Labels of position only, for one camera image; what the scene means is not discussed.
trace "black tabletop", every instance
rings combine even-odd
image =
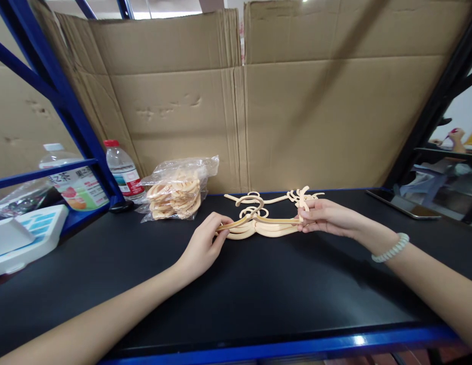
[[[264,195],[271,199],[282,194]],[[416,221],[364,190],[328,199],[379,221],[472,280],[472,228]],[[106,214],[0,286],[0,355],[172,265],[212,211],[241,208],[209,196],[194,221],[140,224],[136,212]],[[293,203],[269,217],[296,214]],[[138,356],[355,334],[440,323],[355,241],[325,233],[227,240],[202,277],[168,299],[108,355]]]

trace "left hand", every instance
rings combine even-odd
[[[197,227],[190,242],[176,262],[176,266],[181,268],[184,274],[187,274],[192,280],[212,266],[215,259],[221,252],[222,245],[226,240],[229,230],[219,232],[219,235],[212,242],[215,236],[215,230],[222,224],[233,223],[229,217],[220,215],[216,212],[211,213],[201,225]]]
[[[433,143],[433,144],[436,144],[438,147],[440,147],[444,141],[442,141],[440,139],[437,139],[437,138],[434,138],[434,139],[431,139],[429,142]]]

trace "plastic bag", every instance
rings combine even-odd
[[[45,178],[25,182],[0,200],[0,217],[10,218],[28,213],[61,199]]]
[[[146,215],[141,223],[176,218],[193,220],[207,196],[207,179],[217,175],[219,156],[165,161],[139,186],[151,186],[146,204],[138,209]]]

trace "smartphone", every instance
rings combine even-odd
[[[366,190],[366,192],[386,204],[391,205],[393,208],[398,209],[400,212],[409,215],[413,219],[429,220],[439,219],[441,217],[441,215],[431,209],[425,208],[400,196],[396,196],[386,190],[372,189]]]

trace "bracelet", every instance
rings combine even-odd
[[[374,262],[383,263],[385,261],[388,261],[397,253],[401,252],[401,250],[403,250],[407,243],[410,242],[410,237],[408,237],[406,233],[398,233],[398,236],[400,237],[400,240],[391,250],[379,256],[371,255],[371,258]]]

